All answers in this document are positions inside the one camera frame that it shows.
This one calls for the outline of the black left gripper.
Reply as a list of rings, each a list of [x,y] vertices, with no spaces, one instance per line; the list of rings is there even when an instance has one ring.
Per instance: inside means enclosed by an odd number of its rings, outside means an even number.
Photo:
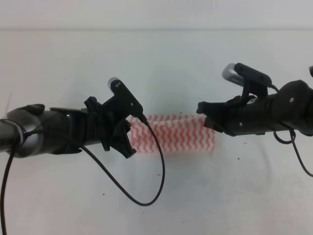
[[[126,159],[132,157],[136,150],[132,148],[128,136],[124,136],[131,129],[126,118],[105,110],[94,96],[90,96],[84,104],[84,128],[80,132],[80,142],[84,145],[100,142],[104,149],[112,147]]]

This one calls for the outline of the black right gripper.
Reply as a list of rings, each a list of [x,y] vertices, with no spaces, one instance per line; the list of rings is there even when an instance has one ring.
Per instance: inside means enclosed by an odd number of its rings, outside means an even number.
[[[257,98],[245,105],[234,102],[199,102],[197,114],[217,115],[219,123],[207,116],[204,127],[230,136],[263,135],[266,132],[280,131],[281,124],[273,116],[272,104],[276,95]]]

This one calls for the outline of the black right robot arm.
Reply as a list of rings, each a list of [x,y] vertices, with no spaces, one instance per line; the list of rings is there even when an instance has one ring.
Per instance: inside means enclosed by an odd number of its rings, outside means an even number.
[[[288,130],[312,136],[313,90],[307,83],[292,81],[269,94],[276,88],[271,78],[242,63],[229,64],[222,76],[243,92],[226,102],[199,102],[197,114],[206,116],[205,127],[230,136]]]

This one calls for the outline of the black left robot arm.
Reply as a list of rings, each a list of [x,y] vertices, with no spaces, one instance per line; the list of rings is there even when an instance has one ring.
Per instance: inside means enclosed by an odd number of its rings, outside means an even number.
[[[128,113],[112,97],[101,104],[93,96],[83,109],[50,108],[27,105],[9,113],[0,122],[0,150],[10,152],[18,144],[16,156],[76,154],[81,146],[102,144],[129,158],[136,153],[127,133]]]

